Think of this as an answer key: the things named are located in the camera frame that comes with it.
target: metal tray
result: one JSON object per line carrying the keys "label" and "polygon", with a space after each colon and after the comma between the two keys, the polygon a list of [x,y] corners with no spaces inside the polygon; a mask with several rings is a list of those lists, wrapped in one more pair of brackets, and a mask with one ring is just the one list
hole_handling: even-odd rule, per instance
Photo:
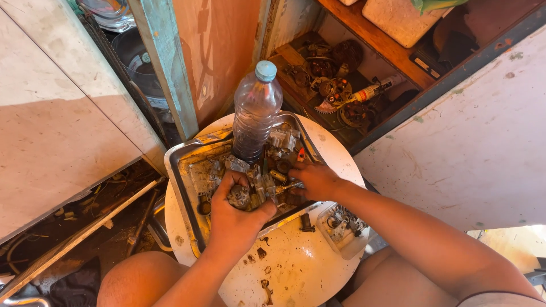
{"label": "metal tray", "polygon": [[[305,149],[306,160],[325,164],[298,117],[292,112],[280,112],[274,127],[285,123],[301,132],[299,143]],[[197,212],[198,194],[207,191],[207,179],[212,167],[208,160],[229,154],[232,139],[232,129],[228,128],[174,146],[165,154],[165,166],[173,183],[176,200],[184,218],[192,251],[196,257],[199,257],[205,250],[210,235],[209,217]],[[278,212],[264,225],[258,233],[258,237],[297,219],[322,203],[309,200],[284,212]]]}

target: wooden shelf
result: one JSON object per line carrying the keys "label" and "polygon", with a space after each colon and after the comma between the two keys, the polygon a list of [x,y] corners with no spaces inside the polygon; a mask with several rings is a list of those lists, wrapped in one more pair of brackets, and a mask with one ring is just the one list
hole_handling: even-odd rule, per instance
{"label": "wooden shelf", "polygon": [[426,90],[435,80],[410,61],[409,56],[415,48],[406,49],[393,40],[376,25],[362,16],[366,1],[358,1],[345,6],[339,0],[317,0],[332,16],[344,24],[368,47],[377,52],[387,62],[398,69],[415,85]]}

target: plastic bag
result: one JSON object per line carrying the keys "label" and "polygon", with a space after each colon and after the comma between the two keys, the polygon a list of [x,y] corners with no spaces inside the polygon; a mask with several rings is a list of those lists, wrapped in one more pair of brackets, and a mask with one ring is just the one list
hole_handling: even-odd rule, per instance
{"label": "plastic bag", "polygon": [[456,7],[467,1],[468,0],[411,0],[411,3],[421,12],[421,14],[423,14],[424,11]]}

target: blue bottle cap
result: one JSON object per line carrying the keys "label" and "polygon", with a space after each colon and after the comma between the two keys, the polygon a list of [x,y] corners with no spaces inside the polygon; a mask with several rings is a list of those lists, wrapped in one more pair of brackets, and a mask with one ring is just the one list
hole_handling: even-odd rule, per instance
{"label": "blue bottle cap", "polygon": [[277,75],[277,67],[269,61],[259,61],[254,73],[260,81],[269,82]]}

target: round white table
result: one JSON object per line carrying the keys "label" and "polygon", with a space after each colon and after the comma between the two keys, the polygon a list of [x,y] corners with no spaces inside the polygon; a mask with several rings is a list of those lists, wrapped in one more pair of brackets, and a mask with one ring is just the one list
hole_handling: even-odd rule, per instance
{"label": "round white table", "polygon": [[[319,124],[299,116],[308,136],[326,163],[336,173],[364,186],[358,167],[341,143]],[[198,136],[231,127],[233,114],[203,129]],[[309,212],[311,224],[332,202]],[[167,233],[178,262],[191,266],[197,259],[189,245],[184,220],[169,182],[165,196]],[[314,307],[326,302],[343,287],[356,270],[364,249],[351,260],[344,260],[328,245],[317,230],[300,231],[301,219],[295,219],[268,233],[267,241],[254,242],[247,255],[239,260],[220,287],[219,294],[229,307],[266,306],[266,290],[261,280],[269,280],[274,306]],[[260,259],[257,250],[267,255]]]}

